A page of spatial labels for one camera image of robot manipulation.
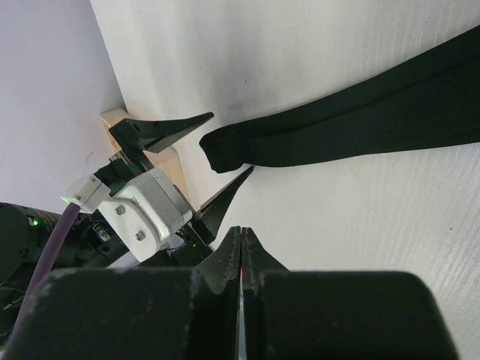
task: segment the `metal screw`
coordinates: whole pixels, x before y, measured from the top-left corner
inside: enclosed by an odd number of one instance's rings
[[[143,231],[139,231],[137,234],[135,234],[135,239],[137,239],[139,242],[141,242],[145,238],[145,233]]]
[[[29,249],[25,247],[22,247],[21,249],[18,250],[19,257],[26,257],[28,253],[29,253]]]
[[[118,208],[115,209],[115,213],[117,215],[123,215],[125,213],[125,208],[123,206],[119,206]]]

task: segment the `black fabric strap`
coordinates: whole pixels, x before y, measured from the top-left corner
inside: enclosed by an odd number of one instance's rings
[[[480,142],[480,26],[385,73],[200,145],[217,173]]]

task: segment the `cable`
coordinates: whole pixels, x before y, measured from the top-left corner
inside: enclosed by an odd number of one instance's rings
[[[25,297],[23,298],[22,306],[16,318],[15,326],[13,332],[18,327],[18,324],[22,321],[23,317],[26,314],[26,311],[29,308],[29,300],[32,294],[35,292],[37,285],[45,278],[46,275],[52,270],[53,264],[55,263],[56,257],[59,254],[60,248],[63,245],[65,238],[67,237],[68,232],[70,231],[72,225],[77,219],[78,214],[80,213],[80,207],[76,204],[70,203],[65,208],[63,214],[58,220],[55,228],[48,241],[45,244],[45,248],[40,255],[40,259],[37,262],[35,271],[31,276],[30,283],[28,284]]]

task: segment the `white connector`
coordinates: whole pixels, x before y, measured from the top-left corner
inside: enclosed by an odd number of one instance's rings
[[[95,175],[76,180],[61,198],[66,203],[77,204],[81,212],[93,214],[109,197],[110,189]]]

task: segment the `white wall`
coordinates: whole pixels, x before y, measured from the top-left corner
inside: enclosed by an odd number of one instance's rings
[[[0,1],[0,201],[60,212],[108,162],[98,115],[123,104],[88,0]]]
[[[480,24],[478,0],[91,0],[130,113],[215,118],[176,144],[195,206],[235,174],[207,131],[372,77]],[[480,145],[257,168],[223,222],[291,269],[398,269],[432,289],[464,359],[480,353]]]

